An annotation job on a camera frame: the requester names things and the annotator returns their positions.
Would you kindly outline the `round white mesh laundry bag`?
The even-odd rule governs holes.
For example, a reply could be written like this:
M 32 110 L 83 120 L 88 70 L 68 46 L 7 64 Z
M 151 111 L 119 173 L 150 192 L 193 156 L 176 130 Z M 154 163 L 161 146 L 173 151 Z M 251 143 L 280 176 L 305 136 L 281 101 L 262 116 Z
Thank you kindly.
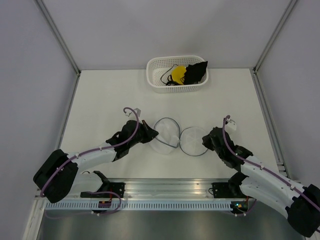
M 158 135 L 149 145 L 159 154 L 169 155 L 176 149 L 191 157 L 204 155 L 208 149 L 203 146 L 202 137 L 207 132 L 200 127 L 191 126 L 181 129 L 180 124 L 170 117 L 163 117 L 156 121 L 152 129 Z

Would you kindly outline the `yellow bra black trim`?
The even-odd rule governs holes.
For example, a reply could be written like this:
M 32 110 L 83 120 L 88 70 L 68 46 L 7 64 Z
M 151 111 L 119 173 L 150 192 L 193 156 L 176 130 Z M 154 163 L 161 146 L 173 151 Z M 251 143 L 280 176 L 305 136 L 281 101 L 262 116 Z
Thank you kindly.
M 168 71 L 166 71 L 161 77 L 160 81 L 166 86 L 183 86 L 187 83 L 185 82 L 185 73 L 187 68 L 183 65 L 174 64 Z M 167 75 L 167 81 L 163 81 L 163 77 Z

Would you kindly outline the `black lace bra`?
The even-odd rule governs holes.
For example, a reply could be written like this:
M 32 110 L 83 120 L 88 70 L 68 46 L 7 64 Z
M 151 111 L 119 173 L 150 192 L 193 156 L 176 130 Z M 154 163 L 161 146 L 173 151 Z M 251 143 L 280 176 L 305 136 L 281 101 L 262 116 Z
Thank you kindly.
M 207 71 L 208 61 L 202 61 L 186 67 L 183 77 L 184 85 L 193 85 L 200 82 Z

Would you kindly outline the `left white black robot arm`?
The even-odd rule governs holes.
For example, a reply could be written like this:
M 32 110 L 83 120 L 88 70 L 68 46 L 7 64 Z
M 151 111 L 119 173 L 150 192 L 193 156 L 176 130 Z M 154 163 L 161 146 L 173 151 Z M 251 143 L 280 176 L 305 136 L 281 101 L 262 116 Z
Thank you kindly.
M 137 144 L 146 144 L 154 140 L 159 132 L 151 128 L 146 121 L 129 120 L 111 138 L 96 148 L 84 152 L 65 153 L 54 150 L 33 177 L 40 189 L 40 196 L 50 203 L 57 203 L 70 192 L 94 194 L 104 198 L 109 193 L 109 185 L 99 171 L 89 174 L 87 184 L 96 181 L 88 188 L 76 190 L 78 182 L 83 180 L 82 172 L 104 163 L 112 163 L 125 157 Z

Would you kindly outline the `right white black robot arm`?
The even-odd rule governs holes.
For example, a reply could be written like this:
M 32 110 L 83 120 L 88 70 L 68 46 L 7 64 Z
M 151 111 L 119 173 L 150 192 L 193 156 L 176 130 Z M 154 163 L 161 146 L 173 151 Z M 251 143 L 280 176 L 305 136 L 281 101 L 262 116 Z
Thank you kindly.
M 248 149 L 235 145 L 223 128 L 214 127 L 202 144 L 216 152 L 222 162 L 236 170 L 228 180 L 228 192 L 239 198 L 252 197 L 283 217 L 300 235 L 310 238 L 320 230 L 320 189 L 304 186 L 263 166 Z

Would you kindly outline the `white perforated plastic basket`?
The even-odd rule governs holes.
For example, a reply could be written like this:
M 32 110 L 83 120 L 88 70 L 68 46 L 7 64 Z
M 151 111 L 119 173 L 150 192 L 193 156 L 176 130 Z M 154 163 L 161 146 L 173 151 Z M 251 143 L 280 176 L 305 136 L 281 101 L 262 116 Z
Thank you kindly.
M 156 93 L 195 92 L 209 79 L 208 61 L 196 55 L 156 57 L 146 65 L 146 79 Z

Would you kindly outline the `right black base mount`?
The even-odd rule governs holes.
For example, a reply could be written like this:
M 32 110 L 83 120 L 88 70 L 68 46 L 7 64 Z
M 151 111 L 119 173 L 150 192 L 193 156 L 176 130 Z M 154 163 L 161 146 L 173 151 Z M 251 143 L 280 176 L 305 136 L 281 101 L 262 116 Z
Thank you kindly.
M 230 190 L 227 182 L 213 182 L 208 189 L 208 193 L 215 199 L 234 199 L 237 197 L 237 195 Z

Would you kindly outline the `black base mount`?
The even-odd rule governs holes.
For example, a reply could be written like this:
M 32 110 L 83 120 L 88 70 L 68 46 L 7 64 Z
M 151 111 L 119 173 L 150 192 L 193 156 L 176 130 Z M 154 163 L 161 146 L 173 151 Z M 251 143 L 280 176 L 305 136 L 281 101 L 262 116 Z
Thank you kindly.
M 121 198 L 123 198 L 124 192 L 125 192 L 125 183 L 124 182 L 103 183 L 101 187 L 95 191 L 95 193 L 98 193 L 98 194 L 93 194 L 93 193 L 89 193 L 88 191 L 85 191 L 80 193 L 80 197 L 81 198 L 113 198 L 113 195 L 111 193 L 105 193 L 105 192 L 113 192 L 119 195 Z
M 237 195 L 230 190 L 227 182 L 213 182 L 208 189 L 208 193 L 215 199 L 234 199 L 237 197 Z

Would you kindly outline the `aluminium mounting rail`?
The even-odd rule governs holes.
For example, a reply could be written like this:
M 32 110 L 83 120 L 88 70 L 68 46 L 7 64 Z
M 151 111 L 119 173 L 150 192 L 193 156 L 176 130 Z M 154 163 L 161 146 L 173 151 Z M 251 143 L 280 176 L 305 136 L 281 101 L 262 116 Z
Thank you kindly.
M 75 189 L 79 190 L 82 188 L 88 188 L 90 186 L 94 186 L 96 181 L 94 180 L 91 183 L 86 183 L 85 181 L 89 179 L 89 174 L 81 175 L 83 177 L 82 181 L 78 181 Z M 106 194 L 112 194 L 111 198 L 81 198 L 80 192 L 76 193 L 71 191 L 64 199 L 70 199 L 72 197 L 81 198 L 81 199 L 127 199 L 129 197 L 133 198 L 171 198 L 171 197 L 181 197 L 181 198 L 192 198 L 192 197 L 204 197 L 209 194 L 208 189 L 211 187 L 212 183 L 217 183 L 214 180 L 204 181 L 204 180 L 183 180 L 183 179 L 138 179 L 138 180 L 130 180 L 130 179 L 108 179 L 102 176 L 103 179 L 106 180 L 106 183 L 115 182 L 115 183 L 125 183 L 125 191 L 123 197 L 120 197 L 116 193 L 112 191 L 105 191 Z M 229 180 L 222 180 L 218 182 L 228 183 Z M 240 192 L 235 192 L 231 189 L 229 185 L 229 189 L 236 194 L 236 198 L 234 199 L 244 199 L 246 196 Z

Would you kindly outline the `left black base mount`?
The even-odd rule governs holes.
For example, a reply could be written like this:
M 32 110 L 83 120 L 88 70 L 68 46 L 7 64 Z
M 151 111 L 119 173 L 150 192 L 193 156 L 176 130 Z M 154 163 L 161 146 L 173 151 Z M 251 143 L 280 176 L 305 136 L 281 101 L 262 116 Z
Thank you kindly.
M 125 183 L 124 182 L 103 183 L 101 187 L 95 191 L 95 193 L 98 193 L 98 194 L 93 194 L 93 193 L 89 193 L 88 191 L 85 191 L 80 193 L 80 197 L 81 198 L 113 198 L 113 195 L 111 193 L 105 193 L 105 192 L 113 192 L 119 195 L 121 198 L 123 198 L 124 192 L 125 192 Z

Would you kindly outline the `right aluminium frame post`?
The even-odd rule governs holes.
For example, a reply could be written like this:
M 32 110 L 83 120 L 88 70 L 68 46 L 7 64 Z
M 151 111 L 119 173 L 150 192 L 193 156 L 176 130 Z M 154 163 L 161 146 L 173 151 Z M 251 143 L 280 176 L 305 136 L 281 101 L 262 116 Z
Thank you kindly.
M 259 69 L 262 67 L 262 64 L 267 57 L 268 53 L 270 52 L 271 48 L 273 47 L 274 43 L 276 42 L 278 36 L 280 35 L 283 27 L 289 20 L 291 14 L 293 13 L 294 9 L 296 8 L 297 4 L 299 3 L 299 0 L 290 0 L 282 13 L 279 21 L 276 24 L 275 29 L 273 30 L 270 38 L 268 39 L 265 47 L 262 50 L 262 53 L 260 54 L 256 64 L 253 66 L 252 71 L 256 75 L 259 71 Z

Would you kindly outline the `aluminium frame post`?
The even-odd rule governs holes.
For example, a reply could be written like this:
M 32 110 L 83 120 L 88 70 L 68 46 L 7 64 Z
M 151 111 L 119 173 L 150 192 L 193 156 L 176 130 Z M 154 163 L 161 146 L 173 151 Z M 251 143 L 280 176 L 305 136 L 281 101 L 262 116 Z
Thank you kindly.
M 275 29 L 273 30 L 270 38 L 268 39 L 265 47 L 262 50 L 262 53 L 260 54 L 256 64 L 253 66 L 252 71 L 256 75 L 259 71 L 259 69 L 262 67 L 262 64 L 267 57 L 268 53 L 270 52 L 271 48 L 273 47 L 274 43 L 276 42 L 278 36 L 280 35 L 283 27 L 289 20 L 291 14 L 293 13 L 294 9 L 296 8 L 297 4 L 299 3 L 299 0 L 290 0 L 282 13 L 279 21 L 276 24 Z
M 40 13 L 42 14 L 43 18 L 45 19 L 50 31 L 53 33 L 54 38 L 56 39 L 58 45 L 60 46 L 61 50 L 63 51 L 65 57 L 67 58 L 68 62 L 70 63 L 72 69 L 74 70 L 75 74 L 79 77 L 81 74 L 81 70 L 78 67 L 74 57 L 71 54 L 62 34 L 60 33 L 50 11 L 48 10 L 45 2 L 43 0 L 34 0 L 34 3 L 38 7 Z

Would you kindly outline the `left aluminium frame post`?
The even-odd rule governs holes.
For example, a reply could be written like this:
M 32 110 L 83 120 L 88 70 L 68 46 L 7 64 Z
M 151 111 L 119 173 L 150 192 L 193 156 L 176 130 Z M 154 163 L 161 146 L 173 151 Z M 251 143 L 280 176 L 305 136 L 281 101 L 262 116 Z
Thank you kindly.
M 45 19 L 50 31 L 53 33 L 54 38 L 56 39 L 58 45 L 60 46 L 61 50 L 63 51 L 65 57 L 67 58 L 68 62 L 70 63 L 72 69 L 74 70 L 75 74 L 79 77 L 81 74 L 81 70 L 78 67 L 74 57 L 71 54 L 62 34 L 60 33 L 50 11 L 48 10 L 45 2 L 43 0 L 34 0 L 34 3 L 38 7 L 40 13 L 42 14 L 43 18 Z

